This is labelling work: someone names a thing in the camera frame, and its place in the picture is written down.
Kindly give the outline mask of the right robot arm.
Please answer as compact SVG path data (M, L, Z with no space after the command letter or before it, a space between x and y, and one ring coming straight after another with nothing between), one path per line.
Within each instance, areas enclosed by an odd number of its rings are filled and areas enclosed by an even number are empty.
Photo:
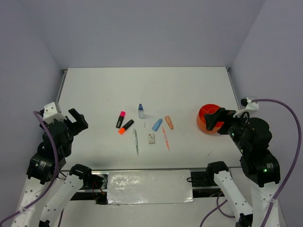
M206 181L218 185L235 215L237 227L278 227L280 225L275 193L280 186L280 165L269 151L272 133L269 124L251 118L249 112L218 107L204 115L205 128L212 131L217 123L220 135L229 135L241 153L240 164L247 177L252 205L249 205L234 183L223 161L208 164Z

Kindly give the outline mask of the orange pen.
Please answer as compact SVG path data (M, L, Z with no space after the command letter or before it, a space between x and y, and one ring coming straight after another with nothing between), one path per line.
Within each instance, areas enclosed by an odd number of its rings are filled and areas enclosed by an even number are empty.
M166 143L167 150L170 151L168 138L167 138L167 135L166 135L166 132L165 132L165 129L164 129L163 126L162 126L162 132L163 132L163 136L164 136L164 140L165 140L165 143Z

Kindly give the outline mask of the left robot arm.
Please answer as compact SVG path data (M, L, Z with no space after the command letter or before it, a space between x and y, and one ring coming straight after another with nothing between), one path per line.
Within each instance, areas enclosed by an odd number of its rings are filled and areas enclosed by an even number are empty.
M88 128L84 115L74 108L69 113L72 122L54 105L47 105L34 115L44 129L43 141L37 147L27 169L30 181L22 197L18 211L4 218L1 223L12 220L13 227L53 227L62 220L68 202L81 188L92 185L92 170L81 164L74 165L57 192L48 199L48 194L56 182L60 170L71 154L73 139Z

